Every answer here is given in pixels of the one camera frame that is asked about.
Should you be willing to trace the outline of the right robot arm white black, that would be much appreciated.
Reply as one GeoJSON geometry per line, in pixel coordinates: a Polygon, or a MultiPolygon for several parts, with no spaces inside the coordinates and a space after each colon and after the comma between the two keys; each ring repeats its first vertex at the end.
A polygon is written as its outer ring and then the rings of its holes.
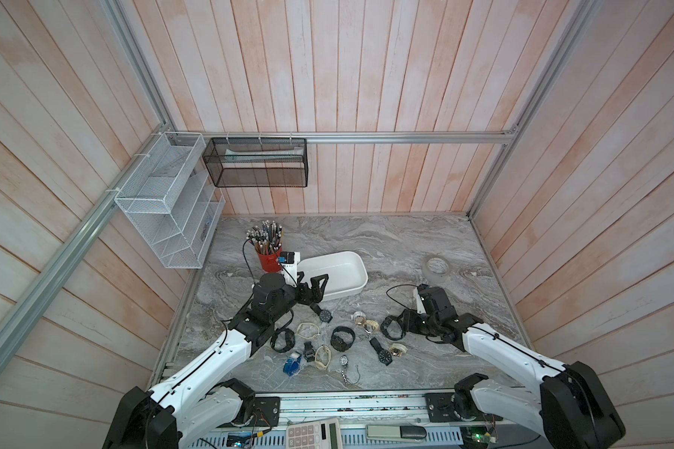
{"type": "Polygon", "coordinates": [[[416,307],[389,315],[380,326],[401,334],[421,335],[479,357],[519,383],[507,387],[475,373],[456,383],[453,412],[462,420],[497,415],[545,438],[554,448],[609,448],[626,434],[605,387],[595,371],[582,362],[572,364],[541,355],[514,342],[473,314],[458,314],[441,287],[414,288],[416,307]]]}

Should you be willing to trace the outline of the gold bracelet watch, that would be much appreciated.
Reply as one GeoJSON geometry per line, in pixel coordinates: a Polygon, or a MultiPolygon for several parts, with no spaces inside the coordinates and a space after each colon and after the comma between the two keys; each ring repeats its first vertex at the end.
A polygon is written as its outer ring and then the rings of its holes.
{"type": "Polygon", "coordinates": [[[369,335],[372,335],[372,334],[380,331],[379,324],[376,321],[369,320],[369,319],[363,321],[362,328],[369,335]]]}

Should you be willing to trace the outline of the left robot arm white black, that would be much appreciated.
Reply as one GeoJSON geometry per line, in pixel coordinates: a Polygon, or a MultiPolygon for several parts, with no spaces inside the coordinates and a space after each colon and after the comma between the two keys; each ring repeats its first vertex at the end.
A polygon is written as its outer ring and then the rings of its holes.
{"type": "Polygon", "coordinates": [[[316,310],[328,282],[326,274],[297,285],[280,273],[263,275],[213,345],[168,380],[125,393],[104,447],[187,448],[221,425],[257,419],[254,391],[227,374],[280,332],[277,321],[295,305],[316,310]]]}

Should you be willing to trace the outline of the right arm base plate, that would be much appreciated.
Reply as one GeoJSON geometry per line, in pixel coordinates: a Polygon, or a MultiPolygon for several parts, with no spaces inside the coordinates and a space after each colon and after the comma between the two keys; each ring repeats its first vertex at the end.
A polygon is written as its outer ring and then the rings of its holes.
{"type": "Polygon", "coordinates": [[[475,402],[464,393],[427,393],[424,398],[432,423],[503,420],[501,416],[479,411],[475,402]]]}

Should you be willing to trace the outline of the blue transparent watch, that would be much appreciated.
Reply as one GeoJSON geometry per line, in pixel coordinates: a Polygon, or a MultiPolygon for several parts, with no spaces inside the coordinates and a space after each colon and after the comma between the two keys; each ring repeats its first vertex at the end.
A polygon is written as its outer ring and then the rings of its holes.
{"type": "Polygon", "coordinates": [[[283,372],[291,377],[298,374],[303,369],[303,355],[299,352],[293,352],[283,367],[283,372]]]}

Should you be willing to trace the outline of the cream gold watch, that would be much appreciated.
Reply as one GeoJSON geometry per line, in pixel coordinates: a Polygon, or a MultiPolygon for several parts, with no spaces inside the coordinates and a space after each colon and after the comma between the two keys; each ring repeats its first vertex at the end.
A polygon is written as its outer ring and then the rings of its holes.
{"type": "Polygon", "coordinates": [[[389,351],[393,357],[403,357],[407,353],[408,349],[403,344],[392,343],[391,346],[389,346],[389,351]]]}

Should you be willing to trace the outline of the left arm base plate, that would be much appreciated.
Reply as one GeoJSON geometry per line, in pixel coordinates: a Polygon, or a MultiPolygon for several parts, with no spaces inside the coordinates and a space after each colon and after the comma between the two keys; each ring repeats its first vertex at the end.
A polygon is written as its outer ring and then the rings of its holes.
{"type": "Polygon", "coordinates": [[[249,398],[228,424],[233,427],[276,427],[279,424],[280,406],[281,399],[277,396],[249,398]]]}

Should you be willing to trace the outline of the black chunky watch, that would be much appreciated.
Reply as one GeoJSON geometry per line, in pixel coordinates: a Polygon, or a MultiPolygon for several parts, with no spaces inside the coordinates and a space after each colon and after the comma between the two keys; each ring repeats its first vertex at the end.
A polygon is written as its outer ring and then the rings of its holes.
{"type": "MultiPolygon", "coordinates": [[[[386,337],[386,331],[383,330],[383,322],[382,322],[381,325],[380,325],[380,330],[381,330],[382,334],[386,337]]],[[[398,327],[396,324],[392,324],[392,325],[389,327],[389,332],[390,332],[392,335],[398,335],[399,332],[400,332],[400,329],[399,329],[399,327],[398,327]]]]}
{"type": "Polygon", "coordinates": [[[273,351],[279,354],[290,352],[296,343],[296,336],[292,329],[278,329],[270,340],[270,346],[273,351]]]}

